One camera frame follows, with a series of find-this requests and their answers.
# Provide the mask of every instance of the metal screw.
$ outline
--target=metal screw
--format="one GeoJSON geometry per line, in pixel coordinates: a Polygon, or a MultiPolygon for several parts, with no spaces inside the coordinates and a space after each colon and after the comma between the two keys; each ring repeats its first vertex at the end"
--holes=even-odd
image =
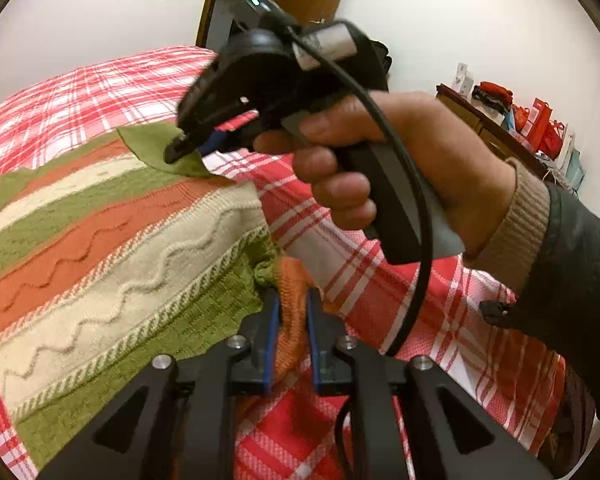
{"type": "Polygon", "coordinates": [[[340,350],[353,350],[358,346],[358,340],[352,335],[343,335],[338,338],[336,345],[340,350]]]}
{"type": "Polygon", "coordinates": [[[173,359],[171,359],[170,355],[160,354],[154,357],[151,361],[151,366],[156,368],[157,370],[166,370],[171,366],[173,359]]]}
{"type": "Polygon", "coordinates": [[[229,346],[229,348],[233,348],[234,350],[239,350],[239,349],[247,346],[247,339],[243,335],[236,334],[236,335],[232,335],[229,339],[227,339],[226,343],[229,346]]]}
{"type": "Polygon", "coordinates": [[[427,355],[416,355],[411,360],[411,366],[416,368],[416,370],[430,370],[433,368],[433,360],[427,355]]]}

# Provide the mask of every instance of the striped knit sweater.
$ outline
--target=striped knit sweater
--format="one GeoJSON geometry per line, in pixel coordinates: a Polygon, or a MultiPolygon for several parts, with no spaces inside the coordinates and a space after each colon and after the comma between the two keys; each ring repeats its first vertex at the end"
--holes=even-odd
{"type": "Polygon", "coordinates": [[[252,183],[162,161],[178,133],[118,128],[0,180],[0,394],[38,467],[152,356],[235,333],[280,269],[278,374],[302,355],[309,277],[280,266],[252,183]]]}

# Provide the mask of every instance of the green cloth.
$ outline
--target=green cloth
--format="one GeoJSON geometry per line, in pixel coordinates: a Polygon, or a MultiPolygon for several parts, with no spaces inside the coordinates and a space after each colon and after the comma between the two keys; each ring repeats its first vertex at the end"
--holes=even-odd
{"type": "Polygon", "coordinates": [[[156,170],[184,176],[211,176],[196,150],[173,164],[164,161],[164,150],[182,130],[173,123],[152,123],[141,126],[122,126],[118,133],[128,148],[146,165],[156,170]]]}

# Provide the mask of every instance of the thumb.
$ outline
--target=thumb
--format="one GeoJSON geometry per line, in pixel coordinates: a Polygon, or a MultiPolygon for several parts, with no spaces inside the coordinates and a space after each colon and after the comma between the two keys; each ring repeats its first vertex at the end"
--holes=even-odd
{"type": "MultiPolygon", "coordinates": [[[[370,96],[402,136],[406,123],[419,116],[422,105],[432,99],[428,94],[416,92],[389,94],[375,91],[370,96]]],[[[325,146],[349,146],[363,140],[384,140],[376,122],[353,95],[307,117],[300,124],[300,131],[307,140],[325,146]]]]}

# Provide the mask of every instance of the cream knit stripe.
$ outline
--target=cream knit stripe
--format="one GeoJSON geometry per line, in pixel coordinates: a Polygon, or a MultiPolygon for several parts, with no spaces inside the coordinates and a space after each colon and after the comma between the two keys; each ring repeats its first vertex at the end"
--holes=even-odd
{"type": "Polygon", "coordinates": [[[161,219],[159,222],[151,224],[141,231],[138,231],[133,238],[130,238],[124,244],[116,247],[111,254],[108,254],[103,260],[100,260],[96,266],[93,267],[93,269],[91,269],[78,283],[75,283],[72,288],[65,290],[61,294],[57,294],[44,305],[41,305],[32,312],[28,312],[11,326],[0,332],[0,347],[14,334],[17,334],[20,330],[26,328],[30,322],[35,320],[41,314],[44,314],[48,309],[55,306],[70,304],[71,301],[77,299],[78,295],[83,294],[87,290],[88,286],[96,282],[98,279],[104,277],[116,262],[128,257],[140,246],[140,244],[147,241],[152,235],[158,234],[166,225],[170,224],[174,219],[180,215],[186,214],[187,212],[188,210],[185,209],[171,213],[170,215],[161,219]]]}
{"type": "Polygon", "coordinates": [[[255,242],[265,240],[269,237],[268,226],[260,226],[246,233],[212,266],[207,267],[188,288],[177,295],[174,300],[153,314],[144,323],[136,327],[125,338],[118,341],[112,348],[102,352],[83,366],[73,370],[66,377],[33,394],[25,402],[15,409],[10,410],[13,424],[22,420],[29,413],[42,407],[55,398],[67,394],[69,391],[81,386],[93,376],[100,373],[112,362],[117,361],[120,356],[132,350],[143,341],[159,332],[167,323],[171,322],[182,310],[190,305],[200,294],[211,285],[211,283],[225,272],[237,260],[244,248],[255,242]]]}
{"type": "Polygon", "coordinates": [[[42,187],[41,189],[22,197],[16,202],[11,202],[0,211],[0,231],[18,220],[31,214],[56,200],[60,200],[73,193],[77,193],[91,186],[96,186],[105,180],[109,180],[128,173],[129,171],[146,168],[146,164],[139,160],[133,153],[114,156],[107,160],[101,160],[86,168],[76,171],[60,180],[42,187]]]}
{"type": "Polygon", "coordinates": [[[111,348],[241,236],[266,225],[253,184],[218,190],[115,263],[78,298],[48,309],[0,345],[8,409],[111,348]]]}
{"type": "Polygon", "coordinates": [[[2,346],[7,344],[12,337],[19,336],[22,332],[31,332],[35,327],[35,322],[41,316],[47,316],[51,310],[59,310],[69,308],[78,301],[85,301],[85,296],[92,293],[92,286],[97,286],[101,280],[107,279],[112,272],[118,272],[118,267],[123,266],[123,272],[128,269],[126,260],[133,256],[137,251],[142,250],[145,244],[152,243],[159,245],[160,242],[153,241],[153,237],[161,235],[173,228],[176,222],[189,218],[190,215],[204,216],[209,209],[215,206],[219,208],[231,209],[233,205],[240,205],[240,196],[244,194],[246,203],[254,203],[254,197],[251,195],[253,184],[242,183],[230,188],[221,188],[204,196],[189,208],[177,211],[164,218],[163,220],[147,226],[145,229],[138,231],[136,235],[126,243],[117,247],[111,254],[108,254],[101,260],[90,272],[87,273],[76,283],[72,288],[56,295],[50,301],[42,305],[40,308],[23,316],[16,323],[12,324],[8,329],[0,333],[0,351],[2,346]]]}

